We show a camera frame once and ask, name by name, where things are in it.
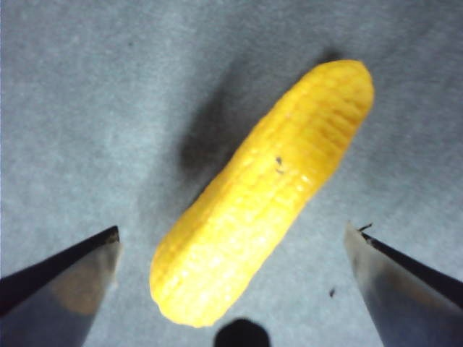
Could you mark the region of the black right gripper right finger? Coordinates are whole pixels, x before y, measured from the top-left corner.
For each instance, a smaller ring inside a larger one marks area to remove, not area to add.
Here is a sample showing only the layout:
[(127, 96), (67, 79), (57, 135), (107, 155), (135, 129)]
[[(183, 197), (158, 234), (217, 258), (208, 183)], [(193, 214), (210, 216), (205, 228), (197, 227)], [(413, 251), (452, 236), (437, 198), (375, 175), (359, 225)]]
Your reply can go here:
[(344, 247), (384, 346), (461, 346), (462, 282), (347, 223)]

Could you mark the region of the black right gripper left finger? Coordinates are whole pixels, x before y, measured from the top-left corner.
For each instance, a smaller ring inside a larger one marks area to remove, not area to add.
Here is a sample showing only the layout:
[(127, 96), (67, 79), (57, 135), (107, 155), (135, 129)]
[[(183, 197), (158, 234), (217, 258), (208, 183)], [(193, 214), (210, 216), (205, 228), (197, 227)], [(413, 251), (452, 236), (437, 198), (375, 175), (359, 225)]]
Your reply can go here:
[(83, 346), (122, 251), (116, 226), (1, 279), (2, 346)]

